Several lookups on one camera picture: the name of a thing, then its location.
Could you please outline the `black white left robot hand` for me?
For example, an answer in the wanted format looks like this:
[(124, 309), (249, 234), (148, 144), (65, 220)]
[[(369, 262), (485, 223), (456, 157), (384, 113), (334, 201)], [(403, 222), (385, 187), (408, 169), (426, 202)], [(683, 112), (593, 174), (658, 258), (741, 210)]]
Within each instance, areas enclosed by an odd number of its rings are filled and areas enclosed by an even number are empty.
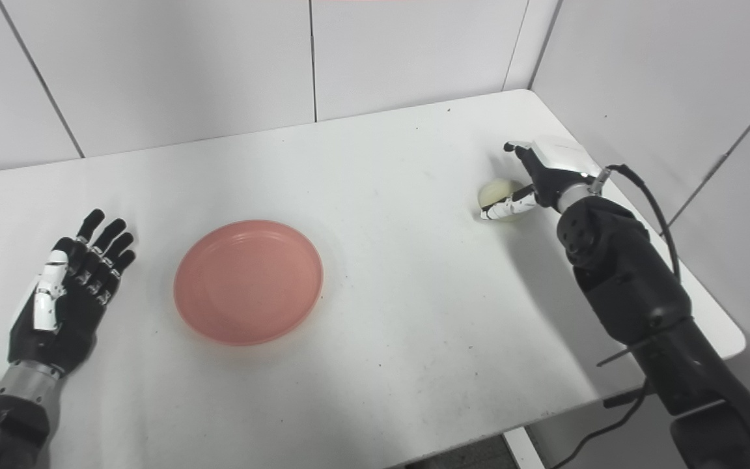
[(136, 259), (122, 218), (101, 224), (95, 208), (74, 237), (60, 238), (33, 281), (10, 330), (8, 363), (36, 362), (59, 376), (75, 371), (96, 344), (96, 330)]

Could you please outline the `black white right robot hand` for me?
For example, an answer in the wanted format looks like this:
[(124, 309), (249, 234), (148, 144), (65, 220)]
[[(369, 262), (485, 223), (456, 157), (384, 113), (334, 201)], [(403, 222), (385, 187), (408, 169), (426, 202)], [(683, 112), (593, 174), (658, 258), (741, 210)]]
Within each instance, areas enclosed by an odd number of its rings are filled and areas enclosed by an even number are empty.
[(563, 213), (587, 196), (601, 196), (602, 169), (583, 146), (562, 137), (541, 136), (532, 141), (508, 141), (504, 152), (515, 156), (529, 183), (497, 178), (479, 191), (479, 219), (512, 221), (534, 208)]

